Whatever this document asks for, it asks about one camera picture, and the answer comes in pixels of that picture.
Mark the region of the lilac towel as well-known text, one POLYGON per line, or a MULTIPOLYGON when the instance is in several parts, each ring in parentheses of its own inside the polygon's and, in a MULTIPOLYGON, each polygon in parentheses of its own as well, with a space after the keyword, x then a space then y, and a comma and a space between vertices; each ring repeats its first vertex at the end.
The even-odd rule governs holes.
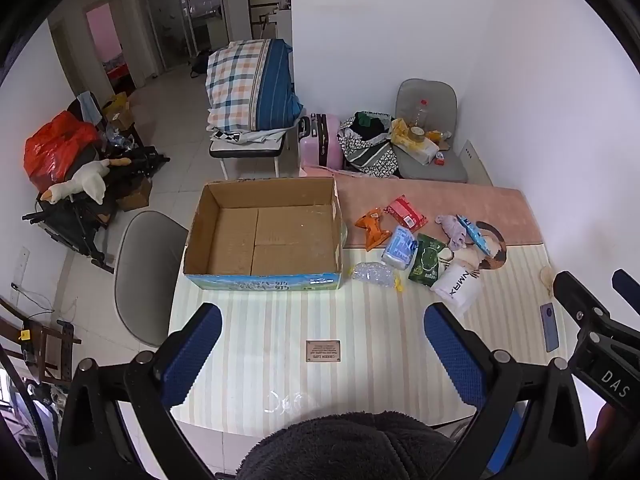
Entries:
POLYGON ((452 214, 442 214, 435 218, 435 223, 438 224, 444 233, 448 236, 448 247, 453 252, 464 249, 468 242, 468 232, 458 218, 452 214))

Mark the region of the dark fuzzy hat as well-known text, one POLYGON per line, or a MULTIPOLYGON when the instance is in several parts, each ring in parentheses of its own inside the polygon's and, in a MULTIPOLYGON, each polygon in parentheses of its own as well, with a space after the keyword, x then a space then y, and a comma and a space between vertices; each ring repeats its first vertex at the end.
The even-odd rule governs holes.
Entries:
POLYGON ((239 479, 427 479, 454 441, 398 412, 305 420, 262 439, 239 479))

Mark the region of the grey chair by wall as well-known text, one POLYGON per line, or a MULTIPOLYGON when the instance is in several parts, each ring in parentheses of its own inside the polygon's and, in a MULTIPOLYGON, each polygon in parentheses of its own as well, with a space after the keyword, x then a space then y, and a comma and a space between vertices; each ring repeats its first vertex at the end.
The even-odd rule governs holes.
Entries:
POLYGON ((405 119, 407 125, 410 125, 416 118, 422 101, 426 102, 426 116, 420 127, 425 132, 435 130, 449 134, 445 140, 448 148, 444 151, 444 163, 437 165, 436 162, 431 162, 421 165, 404 150, 395 146, 399 175, 411 180, 468 182, 468 173, 452 147, 458 121, 458 98, 454 88, 442 81, 407 79, 399 86, 394 117, 405 119))

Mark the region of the smartphone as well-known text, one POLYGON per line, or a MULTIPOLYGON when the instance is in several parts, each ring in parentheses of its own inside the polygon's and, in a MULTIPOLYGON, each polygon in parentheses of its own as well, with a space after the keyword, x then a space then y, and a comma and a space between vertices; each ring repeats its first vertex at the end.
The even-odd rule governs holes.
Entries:
POLYGON ((551 302, 540 307, 542 331, 544 332, 544 345, 547 352, 559 349, 558 323, 556 322, 554 307, 551 302))

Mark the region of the pink suitcase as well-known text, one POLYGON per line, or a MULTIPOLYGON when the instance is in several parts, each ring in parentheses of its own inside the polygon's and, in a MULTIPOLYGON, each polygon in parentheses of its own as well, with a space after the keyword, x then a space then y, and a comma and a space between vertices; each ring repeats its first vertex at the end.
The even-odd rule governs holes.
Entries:
POLYGON ((337 133, 340 120, 330 114, 310 114, 299 119, 298 158, 300 166, 343 167, 343 152, 337 133))

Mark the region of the red snack packet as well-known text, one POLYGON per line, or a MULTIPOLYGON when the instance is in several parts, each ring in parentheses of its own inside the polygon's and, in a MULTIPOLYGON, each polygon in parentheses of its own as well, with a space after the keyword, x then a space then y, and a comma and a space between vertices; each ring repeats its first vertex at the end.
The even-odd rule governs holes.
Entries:
POLYGON ((386 214, 390 214, 400 226, 411 232, 416 232, 427 225, 428 219, 418 211, 405 195, 398 196, 385 208, 386 214))

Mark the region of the orange snack bag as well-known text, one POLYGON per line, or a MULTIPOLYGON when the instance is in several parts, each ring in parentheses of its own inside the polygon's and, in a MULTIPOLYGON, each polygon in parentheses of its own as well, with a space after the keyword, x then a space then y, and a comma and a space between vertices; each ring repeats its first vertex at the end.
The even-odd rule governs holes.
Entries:
POLYGON ((366 231, 366 242, 364 243, 364 246, 366 246, 367 252, 380 247, 392 236, 392 232, 381 228, 382 218, 382 209, 374 208, 369 210, 355 222, 356 228, 366 231))

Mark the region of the white pillow pack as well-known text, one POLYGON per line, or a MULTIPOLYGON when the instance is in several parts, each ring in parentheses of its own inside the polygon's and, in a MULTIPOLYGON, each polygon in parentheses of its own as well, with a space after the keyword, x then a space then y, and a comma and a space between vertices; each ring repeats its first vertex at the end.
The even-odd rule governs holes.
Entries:
POLYGON ((482 290, 480 274, 470 272, 455 262, 447 266, 431 286, 431 291, 457 316, 464 315, 469 310, 482 290))

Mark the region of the yellow bag on chair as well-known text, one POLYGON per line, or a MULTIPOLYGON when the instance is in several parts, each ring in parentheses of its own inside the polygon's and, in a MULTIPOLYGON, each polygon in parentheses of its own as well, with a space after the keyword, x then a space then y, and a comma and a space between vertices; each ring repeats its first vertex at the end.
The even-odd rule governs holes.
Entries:
POLYGON ((438 145, 420 127, 414 133, 413 127, 409 127, 402 118, 392 120, 390 142, 421 165, 430 164, 439 152, 438 145))

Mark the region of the plaid folded quilt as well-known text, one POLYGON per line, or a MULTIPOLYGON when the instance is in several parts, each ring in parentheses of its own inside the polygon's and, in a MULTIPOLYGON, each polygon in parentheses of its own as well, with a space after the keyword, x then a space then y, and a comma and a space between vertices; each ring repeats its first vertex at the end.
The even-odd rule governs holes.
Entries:
POLYGON ((244 134, 290 128, 304 106, 294 92, 293 49, 282 39, 232 41, 209 55, 207 130, 244 134))

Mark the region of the silver yellow scouring sponge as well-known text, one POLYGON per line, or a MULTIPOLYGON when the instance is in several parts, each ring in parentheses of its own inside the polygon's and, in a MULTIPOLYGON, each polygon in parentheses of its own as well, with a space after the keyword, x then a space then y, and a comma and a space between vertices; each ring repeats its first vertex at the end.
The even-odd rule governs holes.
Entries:
POLYGON ((349 275, 355 281, 391 288, 396 292, 404 291, 398 271, 384 262, 357 263, 350 269, 349 275))

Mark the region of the green wet wipes pack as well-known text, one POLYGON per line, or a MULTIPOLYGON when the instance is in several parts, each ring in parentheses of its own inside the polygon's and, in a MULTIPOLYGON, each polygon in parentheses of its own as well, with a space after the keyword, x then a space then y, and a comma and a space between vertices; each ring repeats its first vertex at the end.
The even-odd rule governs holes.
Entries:
POLYGON ((447 246, 433 237, 419 234, 416 258, 408 278, 415 283, 431 287, 439 278, 439 255, 447 246))

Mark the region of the white chair under quilt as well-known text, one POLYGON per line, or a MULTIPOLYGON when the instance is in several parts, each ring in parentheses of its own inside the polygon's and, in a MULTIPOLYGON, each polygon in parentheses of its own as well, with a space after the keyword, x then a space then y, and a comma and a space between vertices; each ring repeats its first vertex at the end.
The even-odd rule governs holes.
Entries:
POLYGON ((288 145, 288 130, 253 132, 253 136, 250 142, 231 142, 228 136, 217 133, 210 136, 209 156, 218 160, 224 180, 229 179, 226 160, 243 158, 270 158, 274 176, 281 177, 280 155, 288 145))

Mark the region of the blue narrow packet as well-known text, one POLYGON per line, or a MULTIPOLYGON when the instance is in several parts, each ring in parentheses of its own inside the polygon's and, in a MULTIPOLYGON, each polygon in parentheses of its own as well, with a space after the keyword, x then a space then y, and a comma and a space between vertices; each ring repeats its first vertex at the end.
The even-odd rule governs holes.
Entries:
POLYGON ((461 214, 457 214, 456 218, 459 221, 459 223, 465 228, 466 234, 468 234, 468 237, 472 240, 473 244, 481 252, 484 252, 486 256, 491 256, 491 251, 487 243, 487 240, 484 237, 484 235, 480 232, 478 227, 473 222, 471 222, 468 218, 466 218, 465 216, 462 216, 461 214))

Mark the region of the light blue tissue pack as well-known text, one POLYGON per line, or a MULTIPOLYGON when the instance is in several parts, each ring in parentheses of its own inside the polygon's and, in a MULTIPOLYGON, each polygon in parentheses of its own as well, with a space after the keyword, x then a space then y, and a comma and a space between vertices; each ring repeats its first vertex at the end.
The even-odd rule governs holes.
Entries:
POLYGON ((410 230, 398 226, 386 245, 382 261, 397 270, 406 270, 412 263, 418 242, 410 230))

